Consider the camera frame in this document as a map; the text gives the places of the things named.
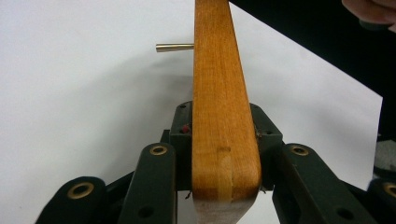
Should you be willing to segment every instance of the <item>dark background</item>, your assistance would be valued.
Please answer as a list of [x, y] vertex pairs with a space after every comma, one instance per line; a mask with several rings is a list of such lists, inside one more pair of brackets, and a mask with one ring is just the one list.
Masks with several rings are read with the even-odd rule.
[[341, 0], [232, 0], [383, 96], [379, 133], [396, 136], [396, 34], [363, 29]]

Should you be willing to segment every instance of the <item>finger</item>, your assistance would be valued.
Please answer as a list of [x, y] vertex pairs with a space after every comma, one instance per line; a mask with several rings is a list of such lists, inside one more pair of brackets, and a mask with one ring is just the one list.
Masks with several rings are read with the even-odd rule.
[[388, 28], [390, 31], [396, 33], [396, 23]]
[[373, 2], [383, 7], [396, 9], [396, 0], [373, 0]]
[[342, 2], [352, 14], [363, 21], [379, 24], [393, 24], [396, 22], [395, 10], [381, 7], [371, 0], [342, 0]]

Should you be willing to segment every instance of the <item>white paper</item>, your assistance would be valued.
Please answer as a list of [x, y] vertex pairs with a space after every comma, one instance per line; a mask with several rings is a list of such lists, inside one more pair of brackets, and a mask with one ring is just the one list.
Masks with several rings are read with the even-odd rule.
[[[82, 175], [111, 183], [192, 98], [193, 1], [3, 1], [0, 5], [0, 217], [34, 223]], [[312, 147], [346, 182], [371, 179], [382, 98], [232, 7], [251, 103], [286, 143]], [[191, 223], [191, 201], [179, 223]], [[260, 193], [240, 223], [277, 223]]]

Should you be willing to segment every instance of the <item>brass pin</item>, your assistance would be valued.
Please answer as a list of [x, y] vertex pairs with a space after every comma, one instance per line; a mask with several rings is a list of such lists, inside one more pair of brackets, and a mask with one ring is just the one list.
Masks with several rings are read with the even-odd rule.
[[194, 44], [157, 44], [157, 52], [168, 52], [176, 50], [194, 49]]

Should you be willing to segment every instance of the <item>wooden bar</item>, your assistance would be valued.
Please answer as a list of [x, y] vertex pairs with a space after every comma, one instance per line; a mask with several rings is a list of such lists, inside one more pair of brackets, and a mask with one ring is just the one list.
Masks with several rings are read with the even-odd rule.
[[228, 0], [195, 1], [192, 195], [199, 223], [236, 223], [261, 183]]

